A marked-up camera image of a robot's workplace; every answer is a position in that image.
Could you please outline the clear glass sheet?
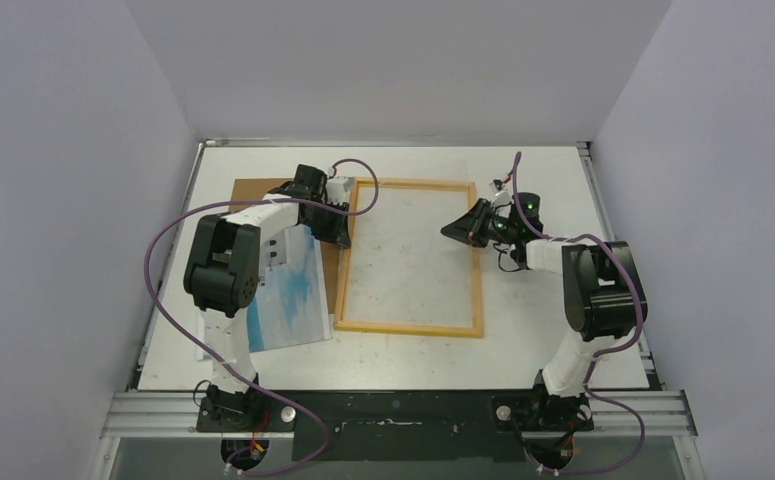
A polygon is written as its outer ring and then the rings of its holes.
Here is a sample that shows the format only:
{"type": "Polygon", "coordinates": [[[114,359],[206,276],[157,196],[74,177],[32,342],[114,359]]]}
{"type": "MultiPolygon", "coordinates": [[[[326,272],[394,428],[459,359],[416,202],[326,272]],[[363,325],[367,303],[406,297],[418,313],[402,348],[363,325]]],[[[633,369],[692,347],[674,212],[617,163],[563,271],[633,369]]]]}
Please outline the clear glass sheet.
{"type": "Polygon", "coordinates": [[[354,219],[343,319],[471,328],[473,250],[441,234],[469,200],[465,189],[382,187],[354,219]]]}

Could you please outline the yellow wooden picture frame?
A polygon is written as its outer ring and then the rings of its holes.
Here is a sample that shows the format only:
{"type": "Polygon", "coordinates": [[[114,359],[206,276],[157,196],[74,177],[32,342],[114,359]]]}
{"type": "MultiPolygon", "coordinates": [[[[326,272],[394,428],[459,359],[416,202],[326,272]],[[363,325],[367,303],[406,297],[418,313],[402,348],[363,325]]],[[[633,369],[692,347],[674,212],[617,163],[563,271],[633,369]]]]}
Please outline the yellow wooden picture frame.
{"type": "MultiPolygon", "coordinates": [[[[408,189],[433,189],[433,190],[445,190],[445,191],[460,191],[465,189],[469,196],[469,207],[471,207],[478,196],[476,193],[476,187],[472,182],[460,182],[460,181],[446,181],[446,180],[421,180],[421,179],[383,179],[379,182],[367,180],[359,177],[355,181],[355,186],[351,193],[351,204],[354,207],[364,207],[368,203],[372,203],[375,207],[378,198],[379,191],[382,187],[390,188],[408,188],[408,189]]],[[[353,218],[349,223],[349,232],[352,235],[352,228],[354,226],[353,218]]],[[[399,325],[391,324],[375,324],[375,323],[361,323],[361,322],[349,322],[343,319],[344,317],[344,304],[347,293],[349,263],[351,257],[351,248],[341,253],[340,271],[339,271],[339,288],[336,299],[335,307],[335,323],[334,326],[338,330],[344,331],[357,331],[367,333],[385,333],[385,334],[404,334],[404,335],[427,335],[427,336],[441,336],[441,337],[465,337],[465,338],[480,338],[484,334],[484,313],[483,313],[483,289],[482,289],[482,273],[481,273],[481,261],[480,255],[477,251],[473,250],[473,272],[472,272],[472,297],[473,297],[473,326],[471,328],[446,328],[446,327],[413,327],[407,325],[401,327],[399,325]]]]}

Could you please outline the printed building photo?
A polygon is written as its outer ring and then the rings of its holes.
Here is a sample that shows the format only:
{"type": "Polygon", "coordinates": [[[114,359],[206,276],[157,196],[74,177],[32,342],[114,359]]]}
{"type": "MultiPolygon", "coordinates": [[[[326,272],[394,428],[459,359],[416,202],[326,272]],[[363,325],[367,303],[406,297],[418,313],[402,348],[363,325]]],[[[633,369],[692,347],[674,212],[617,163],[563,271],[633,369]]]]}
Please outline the printed building photo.
{"type": "Polygon", "coordinates": [[[320,242],[305,225],[261,246],[260,286],[238,317],[253,353],[332,338],[320,242]]]}

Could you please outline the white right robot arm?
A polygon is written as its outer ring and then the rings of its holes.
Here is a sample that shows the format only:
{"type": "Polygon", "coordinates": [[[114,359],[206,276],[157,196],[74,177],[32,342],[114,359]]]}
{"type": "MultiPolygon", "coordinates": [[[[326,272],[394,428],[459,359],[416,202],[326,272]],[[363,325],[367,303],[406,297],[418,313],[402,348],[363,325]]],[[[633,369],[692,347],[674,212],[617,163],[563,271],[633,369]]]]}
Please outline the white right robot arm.
{"type": "Polygon", "coordinates": [[[595,362],[644,324],[648,306],[627,243],[550,237],[540,203],[539,195],[518,192],[502,214],[496,202],[479,199],[440,232],[473,248],[494,245],[518,271],[561,277],[568,330],[540,372],[538,382],[545,391],[528,402],[531,421],[551,429],[568,415],[565,398],[584,393],[595,362]]]}

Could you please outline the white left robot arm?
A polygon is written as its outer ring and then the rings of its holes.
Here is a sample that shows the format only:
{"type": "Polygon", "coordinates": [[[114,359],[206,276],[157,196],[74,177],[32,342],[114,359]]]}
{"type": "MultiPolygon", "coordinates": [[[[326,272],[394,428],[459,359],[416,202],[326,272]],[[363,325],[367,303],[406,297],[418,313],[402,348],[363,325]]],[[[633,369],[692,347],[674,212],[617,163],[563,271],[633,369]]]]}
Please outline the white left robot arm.
{"type": "Polygon", "coordinates": [[[351,245],[348,215],[355,182],[300,165],[294,177],[235,213],[199,219],[188,255],[184,288],[199,309],[202,341],[212,360],[207,408],[245,431],[260,420],[263,395],[240,314],[254,300],[270,265],[267,247],[289,229],[306,226],[313,237],[351,245]]]}

